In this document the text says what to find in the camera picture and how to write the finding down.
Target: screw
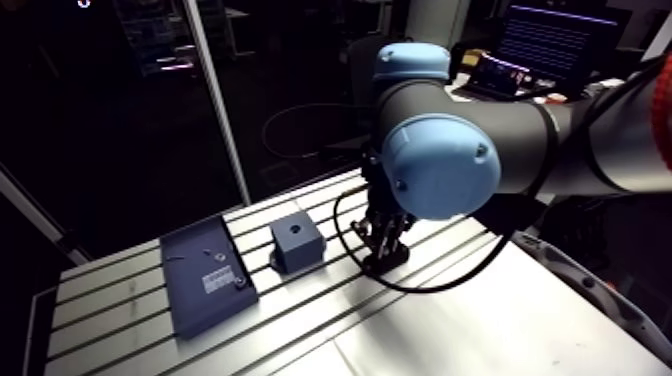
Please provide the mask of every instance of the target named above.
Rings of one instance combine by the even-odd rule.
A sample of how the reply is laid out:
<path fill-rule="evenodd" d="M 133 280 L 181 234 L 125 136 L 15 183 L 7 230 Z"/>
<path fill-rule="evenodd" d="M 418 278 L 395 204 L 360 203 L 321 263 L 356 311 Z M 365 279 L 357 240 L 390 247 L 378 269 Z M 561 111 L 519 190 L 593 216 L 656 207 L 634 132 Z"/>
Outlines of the screw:
<path fill-rule="evenodd" d="M 404 183 L 403 180 L 397 180 L 396 183 L 394 183 L 394 186 L 402 192 L 404 192 L 407 188 L 406 183 Z"/>
<path fill-rule="evenodd" d="M 238 290 L 242 290 L 247 285 L 247 280 L 243 277 L 236 277 L 236 279 L 233 280 L 233 284 Z"/>
<path fill-rule="evenodd" d="M 481 158 L 485 156 L 485 154 L 487 153 L 488 153 L 488 147 L 483 144 L 478 144 L 478 148 L 476 148 L 476 158 Z"/>
<path fill-rule="evenodd" d="M 390 61 L 390 57 L 392 57 L 393 54 L 394 54 L 393 51 L 388 51 L 387 54 L 381 57 L 380 59 L 387 63 L 388 61 Z"/>
<path fill-rule="evenodd" d="M 590 277 L 584 278 L 583 281 L 581 281 L 581 283 L 583 283 L 583 285 L 585 287 L 589 288 L 589 289 L 591 289 L 591 288 L 593 288 L 593 286 L 595 286 L 595 280 L 590 278 Z"/>

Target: monitor screen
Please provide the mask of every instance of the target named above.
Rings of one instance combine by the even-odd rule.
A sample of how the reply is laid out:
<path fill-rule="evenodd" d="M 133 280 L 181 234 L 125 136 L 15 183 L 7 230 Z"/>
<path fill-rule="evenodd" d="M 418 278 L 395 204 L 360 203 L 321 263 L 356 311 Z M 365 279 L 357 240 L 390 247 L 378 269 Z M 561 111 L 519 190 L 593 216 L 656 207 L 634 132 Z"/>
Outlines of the monitor screen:
<path fill-rule="evenodd" d="M 581 81 L 616 47 L 630 15 L 613 8 L 587 14 L 511 5 L 493 55 L 530 68 L 536 77 Z"/>

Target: glass wall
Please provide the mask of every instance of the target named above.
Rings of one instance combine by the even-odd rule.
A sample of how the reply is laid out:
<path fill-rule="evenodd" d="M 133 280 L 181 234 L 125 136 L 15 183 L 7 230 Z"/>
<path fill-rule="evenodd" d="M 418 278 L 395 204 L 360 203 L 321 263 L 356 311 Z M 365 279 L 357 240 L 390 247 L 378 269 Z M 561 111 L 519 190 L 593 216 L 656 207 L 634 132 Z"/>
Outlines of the glass wall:
<path fill-rule="evenodd" d="M 0 0 L 0 162 L 94 256 L 241 203 L 179 0 Z"/>
<path fill-rule="evenodd" d="M 197 4 L 252 200 L 351 165 L 317 152 L 363 133 L 358 106 L 393 40 L 392 1 Z M 353 56 L 371 64 L 353 67 Z"/>

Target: black cable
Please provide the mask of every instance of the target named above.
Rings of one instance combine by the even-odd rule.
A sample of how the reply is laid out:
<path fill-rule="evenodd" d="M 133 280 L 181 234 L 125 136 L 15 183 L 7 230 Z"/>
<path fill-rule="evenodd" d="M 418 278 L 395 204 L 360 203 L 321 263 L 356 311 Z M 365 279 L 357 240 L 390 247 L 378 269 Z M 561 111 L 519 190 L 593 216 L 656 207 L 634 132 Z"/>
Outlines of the black cable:
<path fill-rule="evenodd" d="M 614 89 L 613 92 L 600 103 L 596 103 L 597 101 L 593 102 L 589 107 L 589 110 L 584 115 L 584 118 L 581 121 L 581 123 L 579 123 L 576 129 L 567 138 L 567 141 L 563 145 L 563 148 L 571 147 L 572 143 L 577 142 L 577 140 L 580 140 L 582 135 L 586 134 L 586 132 L 588 131 L 590 126 L 595 122 L 595 120 L 597 120 L 600 116 L 602 116 L 607 111 L 607 109 L 613 106 L 618 100 L 623 98 L 625 94 L 627 94 L 634 88 L 638 87 L 639 85 L 655 78 L 658 75 L 660 69 L 662 68 L 663 63 L 664 63 L 664 57 L 661 57 L 660 61 L 655 62 L 637 76 L 633 77 L 632 79 L 623 83 L 621 86 Z M 557 162 L 557 155 L 559 154 L 560 153 L 557 153 L 556 156 L 554 157 L 554 160 L 551 163 L 546 164 L 544 168 L 542 168 L 542 170 L 539 171 L 539 175 L 537 176 L 535 181 L 530 185 L 528 191 L 525 193 L 527 197 L 534 198 L 539 193 L 539 190 L 541 190 L 541 187 L 544 185 L 544 182 L 551 174 L 551 171 L 553 170 L 553 167 Z M 490 253 L 487 256 L 485 256 L 485 258 L 481 260 L 481 262 L 478 265 L 476 265 L 472 270 L 470 270 L 466 274 L 462 275 L 461 277 L 451 282 L 438 286 L 422 287 L 422 288 L 400 286 L 391 283 L 389 281 L 386 281 L 381 277 L 370 273 L 366 268 L 364 268 L 362 262 L 355 256 L 355 254 L 352 252 L 352 249 L 350 249 L 345 239 L 343 238 L 343 233 L 341 231 L 340 225 L 338 224 L 338 205 L 341 202 L 341 200 L 357 192 L 361 192 L 367 187 L 368 184 L 365 184 L 352 190 L 343 192 L 340 196 L 338 196 L 336 202 L 334 202 L 334 211 L 333 211 L 334 227 L 336 228 L 336 234 L 338 235 L 338 239 L 340 240 L 343 249 L 345 249 L 345 252 L 350 256 L 350 258 L 355 262 L 355 264 L 359 266 L 359 268 L 362 270 L 362 274 L 391 290 L 399 291 L 406 294 L 432 294 L 436 292 L 450 290 L 454 287 L 457 287 L 469 281 L 470 279 L 474 278 L 476 275 L 482 272 L 488 265 L 490 265 L 490 263 L 502 252 L 504 246 L 506 246 L 509 240 L 511 240 L 513 234 L 516 232 L 515 227 L 512 227 L 511 229 L 505 231 L 502 234 L 502 237 L 500 238 L 499 242 L 497 242 L 495 247 L 492 249 L 492 251 L 490 251 Z"/>
<path fill-rule="evenodd" d="M 301 104 L 298 106 L 293 106 L 286 108 L 282 111 L 279 111 L 275 113 L 273 116 L 268 118 L 264 125 L 261 127 L 261 142 L 264 145 L 264 148 L 266 150 L 273 154 L 274 156 L 282 159 L 306 159 L 306 158 L 311 158 L 311 157 L 316 157 L 320 154 L 319 151 L 312 151 L 309 153 L 303 153 L 303 154 L 284 154 L 281 153 L 275 149 L 273 149 L 269 144 L 268 144 L 268 128 L 271 125 L 271 123 L 274 120 L 277 120 L 279 117 L 286 115 L 289 112 L 300 110 L 303 108 L 311 108 L 311 107 L 341 107 L 341 108 L 349 108 L 349 109 L 363 109 L 363 108 L 370 108 L 371 106 L 361 106 L 361 105 L 354 105 L 354 104 L 347 104 L 347 103 L 307 103 L 307 104 Z"/>

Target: blue joint cover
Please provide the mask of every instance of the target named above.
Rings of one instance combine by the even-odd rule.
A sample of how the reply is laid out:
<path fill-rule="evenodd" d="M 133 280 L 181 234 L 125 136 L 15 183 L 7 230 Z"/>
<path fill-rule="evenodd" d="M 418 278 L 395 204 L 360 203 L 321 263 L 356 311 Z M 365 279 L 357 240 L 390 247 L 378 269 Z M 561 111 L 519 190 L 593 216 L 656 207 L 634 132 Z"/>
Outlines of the blue joint cover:
<path fill-rule="evenodd" d="M 373 80 L 448 80 L 449 66 L 450 53 L 441 46 L 393 43 L 378 52 Z"/>
<path fill-rule="evenodd" d="M 399 205 L 424 219 L 471 213 L 495 193 L 501 175 L 488 135 L 448 114 L 397 125 L 383 141 L 381 161 Z"/>

